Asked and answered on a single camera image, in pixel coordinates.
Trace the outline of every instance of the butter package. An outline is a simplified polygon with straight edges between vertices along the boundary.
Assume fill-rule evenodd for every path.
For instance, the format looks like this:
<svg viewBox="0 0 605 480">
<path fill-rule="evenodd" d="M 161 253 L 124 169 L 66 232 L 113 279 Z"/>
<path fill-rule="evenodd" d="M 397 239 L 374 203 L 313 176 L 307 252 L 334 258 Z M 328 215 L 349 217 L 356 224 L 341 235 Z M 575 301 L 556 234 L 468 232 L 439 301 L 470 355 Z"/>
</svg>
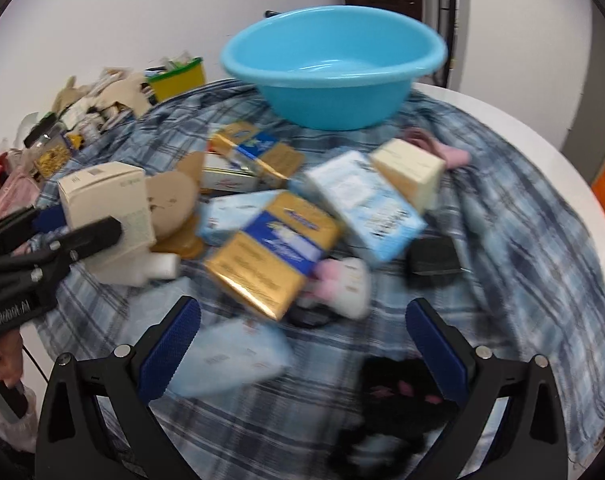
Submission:
<svg viewBox="0 0 605 480">
<path fill-rule="evenodd" d="M 198 235 L 206 243 L 221 246 L 236 231 L 257 217 L 281 193 L 279 189 L 212 198 L 201 207 Z"/>
<path fill-rule="evenodd" d="M 371 163 L 422 214 L 435 203 L 445 163 L 402 139 L 391 139 L 371 154 Z"/>
<path fill-rule="evenodd" d="M 282 191 L 204 265 L 236 299 L 280 320 L 338 237 L 328 214 Z"/>
<path fill-rule="evenodd" d="M 189 153 L 178 161 L 176 171 L 190 176 L 201 194 L 251 193 L 257 191 L 260 184 L 254 174 L 241 170 L 217 153 Z"/>
<path fill-rule="evenodd" d="M 212 136 L 210 146 L 272 189 L 285 187 L 304 161 L 304 155 L 246 122 L 225 126 Z"/>
<path fill-rule="evenodd" d="M 375 268 L 396 258 L 425 228 L 415 209 L 353 150 L 308 170 L 322 205 L 346 226 L 353 252 Z"/>
</svg>

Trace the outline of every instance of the white box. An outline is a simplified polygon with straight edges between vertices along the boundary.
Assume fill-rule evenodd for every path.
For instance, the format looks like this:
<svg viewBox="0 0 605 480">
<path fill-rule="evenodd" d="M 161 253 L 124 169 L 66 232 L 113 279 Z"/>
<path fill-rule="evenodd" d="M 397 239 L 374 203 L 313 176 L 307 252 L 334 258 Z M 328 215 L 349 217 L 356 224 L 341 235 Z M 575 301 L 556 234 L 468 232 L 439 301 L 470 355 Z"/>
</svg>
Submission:
<svg viewBox="0 0 605 480">
<path fill-rule="evenodd" d="M 445 163 L 402 139 L 391 139 L 371 154 L 371 162 L 422 214 L 433 206 Z"/>
<path fill-rule="evenodd" d="M 58 189 L 71 229 L 108 216 L 122 224 L 122 237 L 114 247 L 84 260 L 90 272 L 156 242 L 142 169 L 107 162 L 64 176 Z"/>
<path fill-rule="evenodd" d="M 234 166 L 223 156 L 216 153 L 204 154 L 200 181 L 203 194 L 212 191 L 251 193 L 258 190 L 259 183 L 256 176 Z"/>
</svg>

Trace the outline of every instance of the blue gripper pad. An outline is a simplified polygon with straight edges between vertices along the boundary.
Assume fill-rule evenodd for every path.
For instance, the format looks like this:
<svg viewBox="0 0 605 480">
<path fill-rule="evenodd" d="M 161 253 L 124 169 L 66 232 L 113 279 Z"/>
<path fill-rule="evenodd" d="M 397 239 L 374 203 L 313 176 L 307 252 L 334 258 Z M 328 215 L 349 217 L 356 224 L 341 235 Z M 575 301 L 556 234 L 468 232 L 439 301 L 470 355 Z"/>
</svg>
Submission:
<svg viewBox="0 0 605 480">
<path fill-rule="evenodd" d="M 187 298 L 186 296 L 183 296 L 178 303 L 183 300 L 186 301 L 182 309 L 140 365 L 138 398 L 145 404 L 149 404 L 151 400 L 159 399 L 165 393 L 185 356 L 185 352 L 200 328 L 200 305 L 194 298 Z"/>
<path fill-rule="evenodd" d="M 34 218 L 34 221 L 31 222 L 31 225 L 39 233 L 49 233 L 67 225 L 62 206 L 58 204 L 47 209 L 42 209 L 38 216 Z"/>
<path fill-rule="evenodd" d="M 415 342 L 445 399 L 462 406 L 469 397 L 467 369 L 418 300 L 407 305 L 407 332 Z"/>
</svg>

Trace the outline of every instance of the plastic bag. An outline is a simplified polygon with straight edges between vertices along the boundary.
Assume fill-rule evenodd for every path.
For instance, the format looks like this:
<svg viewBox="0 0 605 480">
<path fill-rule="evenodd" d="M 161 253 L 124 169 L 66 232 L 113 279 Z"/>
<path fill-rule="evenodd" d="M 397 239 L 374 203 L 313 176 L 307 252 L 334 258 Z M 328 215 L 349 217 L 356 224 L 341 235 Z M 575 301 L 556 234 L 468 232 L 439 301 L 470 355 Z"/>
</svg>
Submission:
<svg viewBox="0 0 605 480">
<path fill-rule="evenodd" d="M 135 344 L 182 296 L 195 297 L 189 278 L 180 278 L 130 300 L 123 342 Z M 182 397 L 202 397 L 283 374 L 294 360 L 284 334 L 253 319 L 230 319 L 201 328 L 169 383 Z"/>
<path fill-rule="evenodd" d="M 26 386 L 25 397 L 28 408 L 25 416 L 15 424 L 7 422 L 0 414 L 0 438 L 15 450 L 36 452 L 36 436 L 38 436 L 38 415 L 36 413 L 36 394 Z"/>
</svg>

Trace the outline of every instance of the white table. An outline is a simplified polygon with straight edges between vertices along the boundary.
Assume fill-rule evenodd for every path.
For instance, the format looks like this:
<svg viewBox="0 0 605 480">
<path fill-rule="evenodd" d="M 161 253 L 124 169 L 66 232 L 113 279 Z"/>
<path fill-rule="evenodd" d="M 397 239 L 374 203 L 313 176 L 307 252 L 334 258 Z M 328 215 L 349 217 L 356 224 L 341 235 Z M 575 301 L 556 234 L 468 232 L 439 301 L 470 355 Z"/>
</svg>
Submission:
<svg viewBox="0 0 605 480">
<path fill-rule="evenodd" d="M 485 102 L 436 86 L 416 83 L 415 88 L 474 116 L 508 140 L 538 167 L 585 222 L 595 243 L 605 279 L 605 215 L 591 189 L 569 161 L 530 127 Z M 25 346 L 38 361 L 44 373 L 49 375 L 54 363 L 44 350 L 35 328 L 24 327 L 22 333 Z M 24 381 L 36 392 L 40 407 L 46 385 L 26 357 Z M 577 478 L 580 472 L 570 468 L 569 478 Z"/>
</svg>

